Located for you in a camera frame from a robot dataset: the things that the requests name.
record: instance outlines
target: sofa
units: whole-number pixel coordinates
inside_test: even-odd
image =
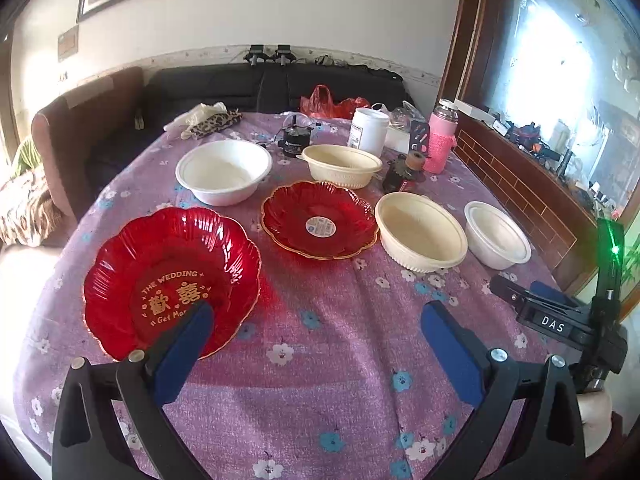
[[[148,84],[132,67],[71,90],[40,110],[31,124],[53,202],[69,235],[100,190],[163,132],[199,103],[222,101],[242,112],[279,114],[300,108],[318,84],[339,102],[362,96],[394,109],[412,102],[402,78],[366,66],[272,63],[167,68]]]

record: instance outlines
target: red plastic bag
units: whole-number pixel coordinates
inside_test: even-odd
[[[314,119],[353,119],[356,108],[371,108],[371,104],[363,98],[349,98],[340,104],[334,104],[331,91],[325,85],[318,85],[311,98],[300,99],[300,111]]]

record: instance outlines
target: green cloth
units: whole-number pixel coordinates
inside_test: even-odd
[[[33,139],[29,135],[20,143],[18,151],[15,153],[11,178],[17,178],[25,171],[35,170],[40,164],[42,164],[42,158],[40,158]]]

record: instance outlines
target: table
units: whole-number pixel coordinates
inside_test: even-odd
[[[542,362],[553,342],[516,323],[491,295],[495,271],[469,253],[459,267],[431,274],[398,266],[377,243],[351,260],[308,260],[278,247],[260,225],[260,205],[277,186],[310,180],[308,165],[273,142],[283,116],[246,114],[200,141],[163,134],[103,190],[72,235],[38,300],[15,375],[14,403],[24,433],[50,453],[61,388],[71,359],[109,362],[82,321],[81,287],[98,248],[128,221],[159,208],[202,206],[175,180],[178,160],[203,142],[265,142],[270,175],[245,202],[217,211],[237,219],[262,254],[263,288],[254,312],[223,350],[199,361],[165,412],[214,478],[422,478],[471,413],[447,381],[418,326],[424,303],[440,300],[488,348]],[[350,123],[324,121],[314,142],[345,144]],[[397,154],[385,150],[384,161]],[[500,208],[451,155],[445,171],[417,189],[464,225],[464,206]],[[380,180],[357,193],[374,205]],[[554,285],[534,251],[510,279]],[[286,357],[280,358],[280,350]],[[507,423],[482,472],[504,453],[519,414]],[[116,412],[144,471],[152,467],[126,410]]]

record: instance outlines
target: brick-pattern cabinet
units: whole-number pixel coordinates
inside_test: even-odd
[[[484,123],[460,114],[456,154],[529,236],[567,293],[595,271],[595,220],[548,171]]]

